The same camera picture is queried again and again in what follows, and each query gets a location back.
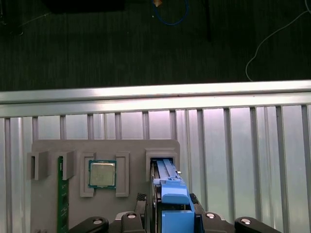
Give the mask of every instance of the blue plastic component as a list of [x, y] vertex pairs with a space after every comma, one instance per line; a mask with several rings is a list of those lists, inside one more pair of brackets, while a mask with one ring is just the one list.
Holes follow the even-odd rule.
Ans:
[[162, 233], [194, 233], [194, 206], [190, 201], [191, 210], [162, 211]]
[[177, 174], [176, 167], [169, 159], [158, 160], [157, 167], [160, 179], [154, 179], [154, 184], [161, 185], [162, 203], [188, 205], [187, 186]]
[[160, 178], [154, 179], [153, 183], [161, 186], [161, 202], [190, 206], [190, 210], [163, 210], [162, 233], [194, 233], [194, 206], [185, 182], [169, 159], [156, 163]]
[[188, 205], [187, 186], [183, 181], [161, 181], [162, 203]]

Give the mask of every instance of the blue cable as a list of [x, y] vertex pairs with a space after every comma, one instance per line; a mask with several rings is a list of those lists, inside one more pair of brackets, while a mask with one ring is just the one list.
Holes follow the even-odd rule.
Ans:
[[154, 4], [153, 0], [151, 0], [151, 4], [152, 4], [152, 6], [153, 6], [153, 8], [154, 8], [156, 17], [157, 17], [162, 23], [164, 23], [165, 25], [168, 25], [168, 26], [175, 26], [175, 25], [177, 25], [177, 24], [180, 24], [180, 23], [186, 18], [187, 14], [188, 14], [188, 12], [189, 12], [189, 3], [188, 3], [188, 0], [184, 0], [184, 1], [185, 1], [185, 5], [186, 5], [186, 12], [185, 12], [184, 16], [182, 16], [182, 18], [181, 18], [179, 21], [175, 22], [175, 23], [168, 23], [168, 22], [164, 21], [164, 20], [161, 18], [161, 16], [159, 15], [159, 12], [157, 11], [156, 5]]

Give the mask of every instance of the gray plastic bracket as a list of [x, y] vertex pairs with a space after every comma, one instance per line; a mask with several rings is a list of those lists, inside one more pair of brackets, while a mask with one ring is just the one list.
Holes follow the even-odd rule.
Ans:
[[48, 151], [30, 152], [27, 157], [27, 178], [29, 180], [39, 181], [50, 175]]
[[150, 180], [150, 161], [153, 158], [172, 158], [177, 170], [180, 170], [180, 161], [175, 148], [145, 148], [146, 149], [146, 181]]
[[68, 180], [75, 175], [75, 151], [58, 152], [57, 157], [63, 157], [63, 180]]
[[91, 198], [94, 188], [88, 187], [88, 162], [96, 159], [96, 153], [82, 153], [80, 156], [80, 197]]
[[116, 177], [116, 197], [129, 196], [130, 180], [130, 154], [128, 152], [116, 153], [117, 177]]

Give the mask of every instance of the corrugated metal wall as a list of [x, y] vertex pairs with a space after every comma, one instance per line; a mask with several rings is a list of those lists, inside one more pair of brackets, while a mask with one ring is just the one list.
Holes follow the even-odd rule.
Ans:
[[310, 233], [310, 111], [284, 106], [2, 118], [0, 232], [30, 232], [25, 155], [33, 140], [176, 139], [182, 176], [207, 210], [230, 222], [251, 216], [281, 232]]

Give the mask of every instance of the black object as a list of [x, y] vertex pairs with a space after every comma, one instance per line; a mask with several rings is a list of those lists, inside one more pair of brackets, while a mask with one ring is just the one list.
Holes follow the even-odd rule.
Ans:
[[281, 233], [252, 217], [237, 218], [232, 225], [215, 213], [205, 212], [193, 193], [190, 198], [195, 209], [194, 233]]
[[135, 211], [124, 214], [121, 220], [108, 224], [108, 220], [103, 217], [90, 217], [71, 228], [68, 233], [146, 233], [146, 216], [147, 195], [138, 193]]
[[124, 10], [125, 0], [42, 0], [56, 14]]
[[89, 217], [69, 230], [69, 233], [106, 232], [109, 228], [108, 220], [102, 217]]
[[[280, 233], [252, 217], [240, 217], [232, 225], [212, 212], [205, 212], [194, 194], [190, 194], [195, 209], [194, 233]], [[101, 217], [90, 217], [69, 233], [146, 233], [143, 222], [147, 219], [147, 195], [138, 194], [134, 212], [124, 214], [121, 220], [108, 221]]]
[[5, 0], [0, 0], [0, 35], [22, 35], [21, 27], [8, 19], [6, 6]]

